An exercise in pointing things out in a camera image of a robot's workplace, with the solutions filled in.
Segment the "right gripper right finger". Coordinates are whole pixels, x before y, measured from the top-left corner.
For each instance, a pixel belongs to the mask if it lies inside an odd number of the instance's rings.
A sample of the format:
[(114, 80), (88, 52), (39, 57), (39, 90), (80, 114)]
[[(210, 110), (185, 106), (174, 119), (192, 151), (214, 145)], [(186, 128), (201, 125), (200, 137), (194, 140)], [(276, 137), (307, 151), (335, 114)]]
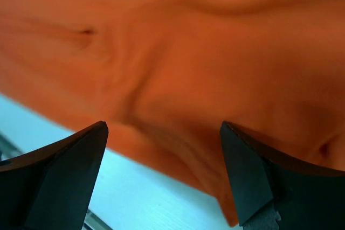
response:
[(223, 155), (243, 229), (344, 229), (344, 172), (311, 164), (223, 122)]

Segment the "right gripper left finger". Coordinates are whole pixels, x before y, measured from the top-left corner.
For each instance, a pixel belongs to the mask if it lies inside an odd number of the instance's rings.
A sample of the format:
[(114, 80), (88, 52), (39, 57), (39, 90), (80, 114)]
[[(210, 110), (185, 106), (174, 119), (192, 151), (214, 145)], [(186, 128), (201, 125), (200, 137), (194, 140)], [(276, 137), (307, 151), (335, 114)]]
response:
[(1, 161), (1, 229), (82, 229), (107, 139), (99, 121)]

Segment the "orange t-shirt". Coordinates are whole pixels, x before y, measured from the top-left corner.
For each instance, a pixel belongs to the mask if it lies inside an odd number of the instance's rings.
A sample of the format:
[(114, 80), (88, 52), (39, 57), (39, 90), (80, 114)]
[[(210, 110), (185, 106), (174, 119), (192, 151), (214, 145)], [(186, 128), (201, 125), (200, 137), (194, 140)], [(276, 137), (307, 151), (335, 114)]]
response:
[(1, 0), (1, 92), (214, 196), (219, 129), (344, 169), (344, 0)]

